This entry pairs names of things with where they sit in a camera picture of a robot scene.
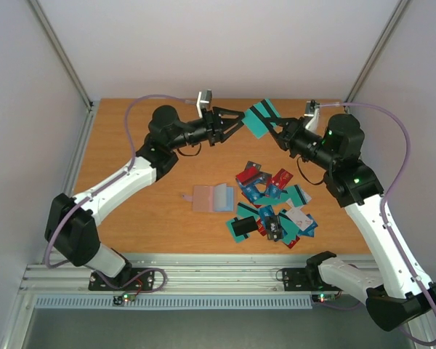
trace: orange wooden surface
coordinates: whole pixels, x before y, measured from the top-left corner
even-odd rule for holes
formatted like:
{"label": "orange wooden surface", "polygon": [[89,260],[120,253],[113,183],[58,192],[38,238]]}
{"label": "orange wooden surface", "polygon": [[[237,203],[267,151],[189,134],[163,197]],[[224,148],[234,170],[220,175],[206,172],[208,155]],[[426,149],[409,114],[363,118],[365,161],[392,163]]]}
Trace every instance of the orange wooden surface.
{"label": "orange wooden surface", "polygon": [[[213,105],[245,111],[259,100],[214,100]],[[92,187],[129,160],[129,146],[123,127],[124,111],[131,100],[102,100],[84,156],[75,192]],[[305,100],[272,100],[282,117],[299,117]],[[137,148],[148,133],[152,112],[160,105],[177,108],[183,121],[196,119],[193,105],[171,100],[147,100],[132,109],[129,126]],[[324,108],[318,132],[323,133],[329,116],[341,108]],[[184,149],[184,152],[195,152]],[[302,237],[293,248],[275,243],[257,232],[239,244],[235,243],[225,222],[233,213],[196,213],[191,203],[180,198],[192,193],[194,185],[236,185],[235,175],[248,160],[262,165],[262,171],[275,174],[287,169],[294,177],[290,184],[300,184],[312,196],[304,208],[316,219],[319,227],[315,238]],[[306,175],[318,181],[323,170],[313,164],[302,164]],[[275,208],[288,208],[282,204]],[[98,228],[101,241],[119,252],[156,253],[297,253],[314,254],[327,249],[340,254],[370,253],[358,229],[340,209],[324,185],[312,186],[297,171],[294,159],[283,152],[269,135],[257,140],[243,127],[226,143],[209,147],[204,143],[199,156],[179,157],[178,163],[164,178],[134,194],[114,210]]]}

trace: purple cable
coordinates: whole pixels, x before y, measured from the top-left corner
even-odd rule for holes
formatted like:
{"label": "purple cable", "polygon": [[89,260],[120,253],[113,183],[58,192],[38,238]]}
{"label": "purple cable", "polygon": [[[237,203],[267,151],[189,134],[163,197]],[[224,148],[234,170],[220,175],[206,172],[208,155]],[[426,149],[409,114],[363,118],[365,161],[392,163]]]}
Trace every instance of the purple cable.
{"label": "purple cable", "polygon": [[[407,132],[407,129],[405,128],[405,125],[403,124],[403,122],[393,113],[391,113],[390,111],[379,107],[377,105],[374,104],[367,104],[367,103],[329,103],[329,104],[322,104],[320,105],[320,108],[322,107],[339,107],[339,106],[344,106],[344,107],[364,107],[364,108],[370,108],[370,109],[375,109],[377,111],[380,111],[386,115],[388,115],[392,120],[394,120],[394,122],[399,125],[400,129],[402,130],[402,133],[404,134],[405,137],[405,156],[404,156],[404,160],[402,163],[402,166],[399,169],[399,172],[397,173],[395,179],[392,181],[391,186],[386,190],[386,193],[383,196],[383,199],[381,200],[380,206],[379,206],[379,211],[381,212],[381,218],[383,219],[383,222],[387,228],[387,231],[389,232],[389,234],[391,235],[391,239],[394,241],[394,245],[396,246],[397,250],[399,251],[400,256],[402,257],[405,265],[407,265],[407,269],[410,272],[410,274],[413,276],[413,278],[415,279],[416,283],[419,285],[420,290],[423,292],[424,296],[426,297],[431,309],[433,310],[433,313],[436,316],[436,304],[435,301],[432,299],[431,295],[429,294],[427,288],[423,285],[423,283],[421,282],[421,280],[417,279],[417,272],[415,271],[415,268],[413,267],[411,261],[408,259],[407,254],[404,251],[404,248],[402,248],[402,246],[400,245],[399,240],[397,239],[397,236],[394,233],[394,230],[389,226],[389,220],[387,219],[387,214],[386,214],[386,203],[389,200],[389,197],[391,195],[391,192],[393,191],[393,189],[395,188],[395,186],[397,185],[397,183],[399,182],[399,179],[402,177],[402,174],[405,171],[405,168],[408,165],[408,160],[410,158],[410,149],[411,149],[411,141],[410,141],[410,135]],[[423,340],[419,340],[418,338],[413,337],[410,333],[408,333],[406,330],[404,330],[404,328],[400,328],[401,332],[410,340],[414,341],[417,344],[420,345],[426,345],[426,346],[433,346],[436,345],[436,339],[431,341],[431,342],[425,342]]]}
{"label": "purple cable", "polygon": [[168,276],[166,275],[165,270],[160,269],[160,268],[148,268],[148,269],[145,269],[142,272],[138,273],[134,278],[132,278],[131,280],[127,281],[123,286],[115,286],[115,285],[113,285],[112,283],[109,282],[107,277],[103,273],[99,272],[98,270],[96,270],[95,273],[97,273],[98,276],[103,280],[103,282],[105,282],[112,289],[123,289],[124,287],[128,286],[131,282],[136,281],[140,276],[144,275],[145,273],[149,273],[151,271],[158,271],[163,276],[163,281],[161,282],[161,285],[156,287],[155,289],[151,289],[150,291],[141,291],[139,293],[154,293],[154,292],[157,292],[157,291],[161,291],[165,287],[166,282],[168,281]]}
{"label": "purple cable", "polygon": [[[136,149],[135,149],[135,146],[134,146],[134,141],[133,141],[132,136],[131,136],[131,132],[129,132],[129,125],[128,125],[129,112],[131,111],[131,109],[137,103],[142,102],[143,100],[149,100],[150,98],[167,98],[167,99],[170,99],[170,100],[179,100],[181,102],[188,103],[188,104],[193,104],[194,103],[193,101],[190,101],[190,100],[186,100],[186,99],[178,98],[178,97],[172,97],[172,96],[169,96],[169,95],[147,95],[147,96],[144,96],[144,97],[137,98],[136,100],[133,100],[131,102],[131,104],[129,104],[129,106],[126,109],[126,112],[124,114],[124,131],[126,132],[126,136],[128,137],[128,141],[129,141],[129,147],[131,148],[131,161],[129,162],[129,165],[128,165],[128,168],[127,168],[127,172],[132,169],[132,167],[134,166],[134,162],[136,161]],[[74,214],[74,212],[76,212],[86,202],[88,202],[89,200],[93,199],[97,194],[101,193],[106,188],[111,186],[113,183],[115,183],[118,180],[120,180],[121,178],[123,178],[124,175],[127,172],[123,172],[123,173],[118,174],[116,177],[114,177],[113,179],[109,180],[104,185],[102,185],[100,188],[98,188],[93,193],[91,193],[91,196],[87,196],[86,198],[83,198],[72,209],[70,209],[69,212],[64,216],[64,218],[60,221],[60,223],[58,224],[57,228],[55,229],[55,232],[53,233],[52,237],[50,238],[49,243],[47,244],[47,247],[45,249],[45,255],[44,255],[44,261],[43,262],[45,263],[45,266],[48,269],[58,268],[61,265],[68,263],[67,260],[63,260],[63,261],[55,263],[55,264],[50,264],[50,254],[52,253],[53,245],[55,244],[59,234],[61,233],[61,230],[65,226],[66,222]]]}

